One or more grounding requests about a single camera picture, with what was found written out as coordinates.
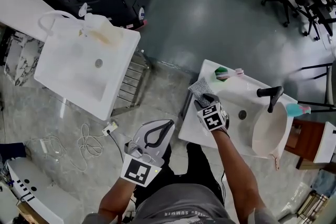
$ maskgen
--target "black faucet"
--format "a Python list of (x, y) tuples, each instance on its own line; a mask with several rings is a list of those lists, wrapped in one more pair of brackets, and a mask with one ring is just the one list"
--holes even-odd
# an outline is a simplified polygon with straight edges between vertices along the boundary
[(257, 90), (257, 95), (258, 97), (264, 97), (264, 96), (270, 96), (271, 100), (269, 102), (269, 107), (268, 107), (268, 113), (273, 112), (273, 108), (275, 104), (277, 103), (278, 99), (280, 96), (283, 94), (283, 87), (278, 86), (278, 87), (273, 87), (273, 88), (268, 88), (268, 89), (258, 89)]

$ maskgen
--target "gray t-shirt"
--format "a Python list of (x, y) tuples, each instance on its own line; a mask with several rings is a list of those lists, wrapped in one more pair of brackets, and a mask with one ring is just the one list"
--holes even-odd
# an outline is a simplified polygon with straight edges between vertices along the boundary
[[(197, 184), (168, 185), (145, 200), (130, 224), (234, 224), (224, 206), (205, 186)], [(276, 224), (267, 210), (255, 210), (249, 224)], [(103, 216), (89, 214), (83, 224), (109, 224)]]

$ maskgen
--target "white sink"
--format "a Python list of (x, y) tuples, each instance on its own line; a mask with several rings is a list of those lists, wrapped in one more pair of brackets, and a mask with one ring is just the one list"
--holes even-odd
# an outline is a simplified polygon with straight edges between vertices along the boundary
[(90, 36), (78, 37), (79, 30), (80, 25), (71, 19), (55, 20), (52, 31), (61, 34), (47, 37), (34, 78), (63, 98), (106, 120), (111, 115), (140, 34), (120, 28), (122, 40), (113, 46)]
[[(225, 82), (209, 83), (209, 86), (219, 97), (223, 109), (229, 114), (230, 137), (252, 146), (251, 129), (254, 126), (255, 117), (267, 105), (269, 98), (257, 97), (257, 90), (251, 87), (244, 77), (232, 77)], [(239, 113), (242, 111), (246, 112), (246, 118), (243, 120), (239, 118)]]
[[(215, 78), (214, 71), (220, 66), (225, 67), (204, 60), (199, 78), (204, 77), (207, 80), (209, 87), (216, 95), (218, 95), (224, 110), (229, 114), (230, 124), (228, 133), (237, 150), (243, 155), (257, 156), (252, 150), (253, 128), (257, 120), (256, 117), (260, 115), (260, 111), (269, 106), (270, 101), (270, 97), (258, 97), (257, 90), (260, 88), (270, 88), (270, 86), (246, 75), (232, 77), (225, 82), (218, 81)], [(197, 119), (196, 108), (193, 102), (194, 98), (192, 98), (190, 102), (184, 123), (178, 136), (183, 140), (216, 148), (217, 145), (212, 135), (204, 131), (204, 128)], [(279, 98), (278, 102), (282, 103), (284, 106), (288, 103), (297, 103), (295, 99), (285, 94)], [(244, 120), (241, 120), (238, 116), (239, 112), (242, 110), (246, 112), (246, 118)], [(293, 118), (289, 117), (285, 123), (285, 131), (278, 146), (280, 156), (284, 151), (292, 121)]]

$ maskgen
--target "gray epoxy floor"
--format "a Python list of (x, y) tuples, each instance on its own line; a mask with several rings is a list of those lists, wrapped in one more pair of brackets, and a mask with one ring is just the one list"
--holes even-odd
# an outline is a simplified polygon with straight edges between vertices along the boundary
[[(323, 41), (301, 32), (305, 18), (286, 20), (280, 3), (261, 0), (152, 0), (146, 11), (148, 25), (141, 30), (139, 46), (145, 53), (182, 69), (199, 72), (204, 59), (245, 74), (270, 86), (283, 85), (295, 99), (323, 102), (325, 77), (306, 80), (324, 69), (296, 72), (303, 66), (332, 62), (333, 44), (320, 26)], [(336, 123), (332, 113), (306, 117)]]

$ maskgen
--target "chair leg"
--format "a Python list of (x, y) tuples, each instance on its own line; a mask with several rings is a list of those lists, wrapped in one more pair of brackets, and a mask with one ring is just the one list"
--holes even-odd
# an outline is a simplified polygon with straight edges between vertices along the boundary
[(298, 10), (299, 11), (299, 13), (301, 13), (304, 17), (307, 17), (308, 19), (310, 19), (311, 18), (311, 16), (308, 14), (308, 13), (306, 13), (306, 12), (304, 12), (303, 10)]
[(290, 3), (289, 1), (287, 2), (288, 6), (290, 7), (290, 9), (297, 15), (299, 16), (298, 12), (297, 12), (297, 8), (295, 8), (292, 3)]
[(322, 77), (324, 77), (324, 76), (326, 76), (326, 75), (327, 75), (327, 73), (323, 73), (323, 74), (321, 74), (321, 75), (318, 75), (318, 76), (316, 76), (316, 77), (313, 77), (313, 79), (322, 78)]
[(314, 38), (314, 40), (320, 40), (319, 32), (317, 31), (316, 23), (313, 21), (313, 27), (315, 29), (315, 32), (317, 34), (317, 37)]
[(336, 109), (321, 109), (321, 110), (311, 110), (310, 113), (317, 113), (317, 112), (335, 112)]
[(308, 35), (310, 35), (310, 31), (311, 31), (311, 26), (313, 25), (313, 21), (309, 20), (309, 28), (308, 28)]
[(329, 67), (332, 66), (332, 63), (324, 63), (322, 65), (316, 65), (316, 66), (309, 66), (309, 67), (302, 67), (301, 70), (304, 69), (311, 69), (311, 68), (319, 68), (319, 67)]
[(287, 22), (284, 23), (284, 26), (286, 27), (289, 24), (289, 14), (288, 14), (288, 1), (283, 1), (283, 8), (285, 9), (285, 14), (286, 14), (286, 18), (287, 18)]
[(298, 101), (298, 104), (318, 105), (318, 106), (324, 106), (326, 108), (335, 108), (333, 104), (322, 104), (322, 103), (305, 102), (305, 101)]

